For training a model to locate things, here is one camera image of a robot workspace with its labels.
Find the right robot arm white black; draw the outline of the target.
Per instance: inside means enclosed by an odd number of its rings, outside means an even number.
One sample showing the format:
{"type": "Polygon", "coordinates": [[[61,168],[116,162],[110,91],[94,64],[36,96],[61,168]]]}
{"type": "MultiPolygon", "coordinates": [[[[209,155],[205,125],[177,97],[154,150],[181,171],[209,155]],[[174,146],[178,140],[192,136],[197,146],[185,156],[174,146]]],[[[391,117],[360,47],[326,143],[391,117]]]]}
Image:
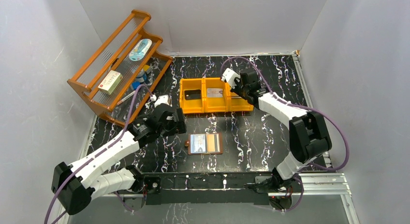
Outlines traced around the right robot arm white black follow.
{"type": "Polygon", "coordinates": [[[289,130],[290,152],[272,171],[272,185],[276,191],[285,192],[292,184],[291,178],[300,169],[332,148],[324,116],[298,108],[262,87],[255,71],[238,74],[226,69],[221,80],[230,86],[231,92],[273,116],[289,130]]]}

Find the orange leather card holder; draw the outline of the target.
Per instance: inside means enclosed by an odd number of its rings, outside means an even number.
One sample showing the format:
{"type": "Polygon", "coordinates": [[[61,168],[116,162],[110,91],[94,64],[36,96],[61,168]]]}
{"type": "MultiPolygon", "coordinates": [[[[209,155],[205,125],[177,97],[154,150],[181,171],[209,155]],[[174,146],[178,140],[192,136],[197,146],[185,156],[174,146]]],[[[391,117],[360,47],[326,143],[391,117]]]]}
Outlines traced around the orange leather card holder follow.
{"type": "Polygon", "coordinates": [[[185,141],[189,155],[222,154],[222,138],[220,133],[189,134],[185,141]]]}

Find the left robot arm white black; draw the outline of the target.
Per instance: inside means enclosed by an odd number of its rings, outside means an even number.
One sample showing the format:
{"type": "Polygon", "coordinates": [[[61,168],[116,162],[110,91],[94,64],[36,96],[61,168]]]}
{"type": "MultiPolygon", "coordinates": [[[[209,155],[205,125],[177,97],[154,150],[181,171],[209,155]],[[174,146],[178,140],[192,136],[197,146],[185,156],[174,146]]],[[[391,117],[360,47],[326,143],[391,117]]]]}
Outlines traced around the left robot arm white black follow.
{"type": "Polygon", "coordinates": [[[106,170],[126,156],[138,152],[159,137],[184,134],[185,116],[182,108],[159,104],[149,115],[129,123],[111,141],[86,157],[54,168],[52,192],[69,215],[84,210],[92,200],[119,190],[139,193],[145,187],[142,172],[128,165],[116,172],[106,170]]]}

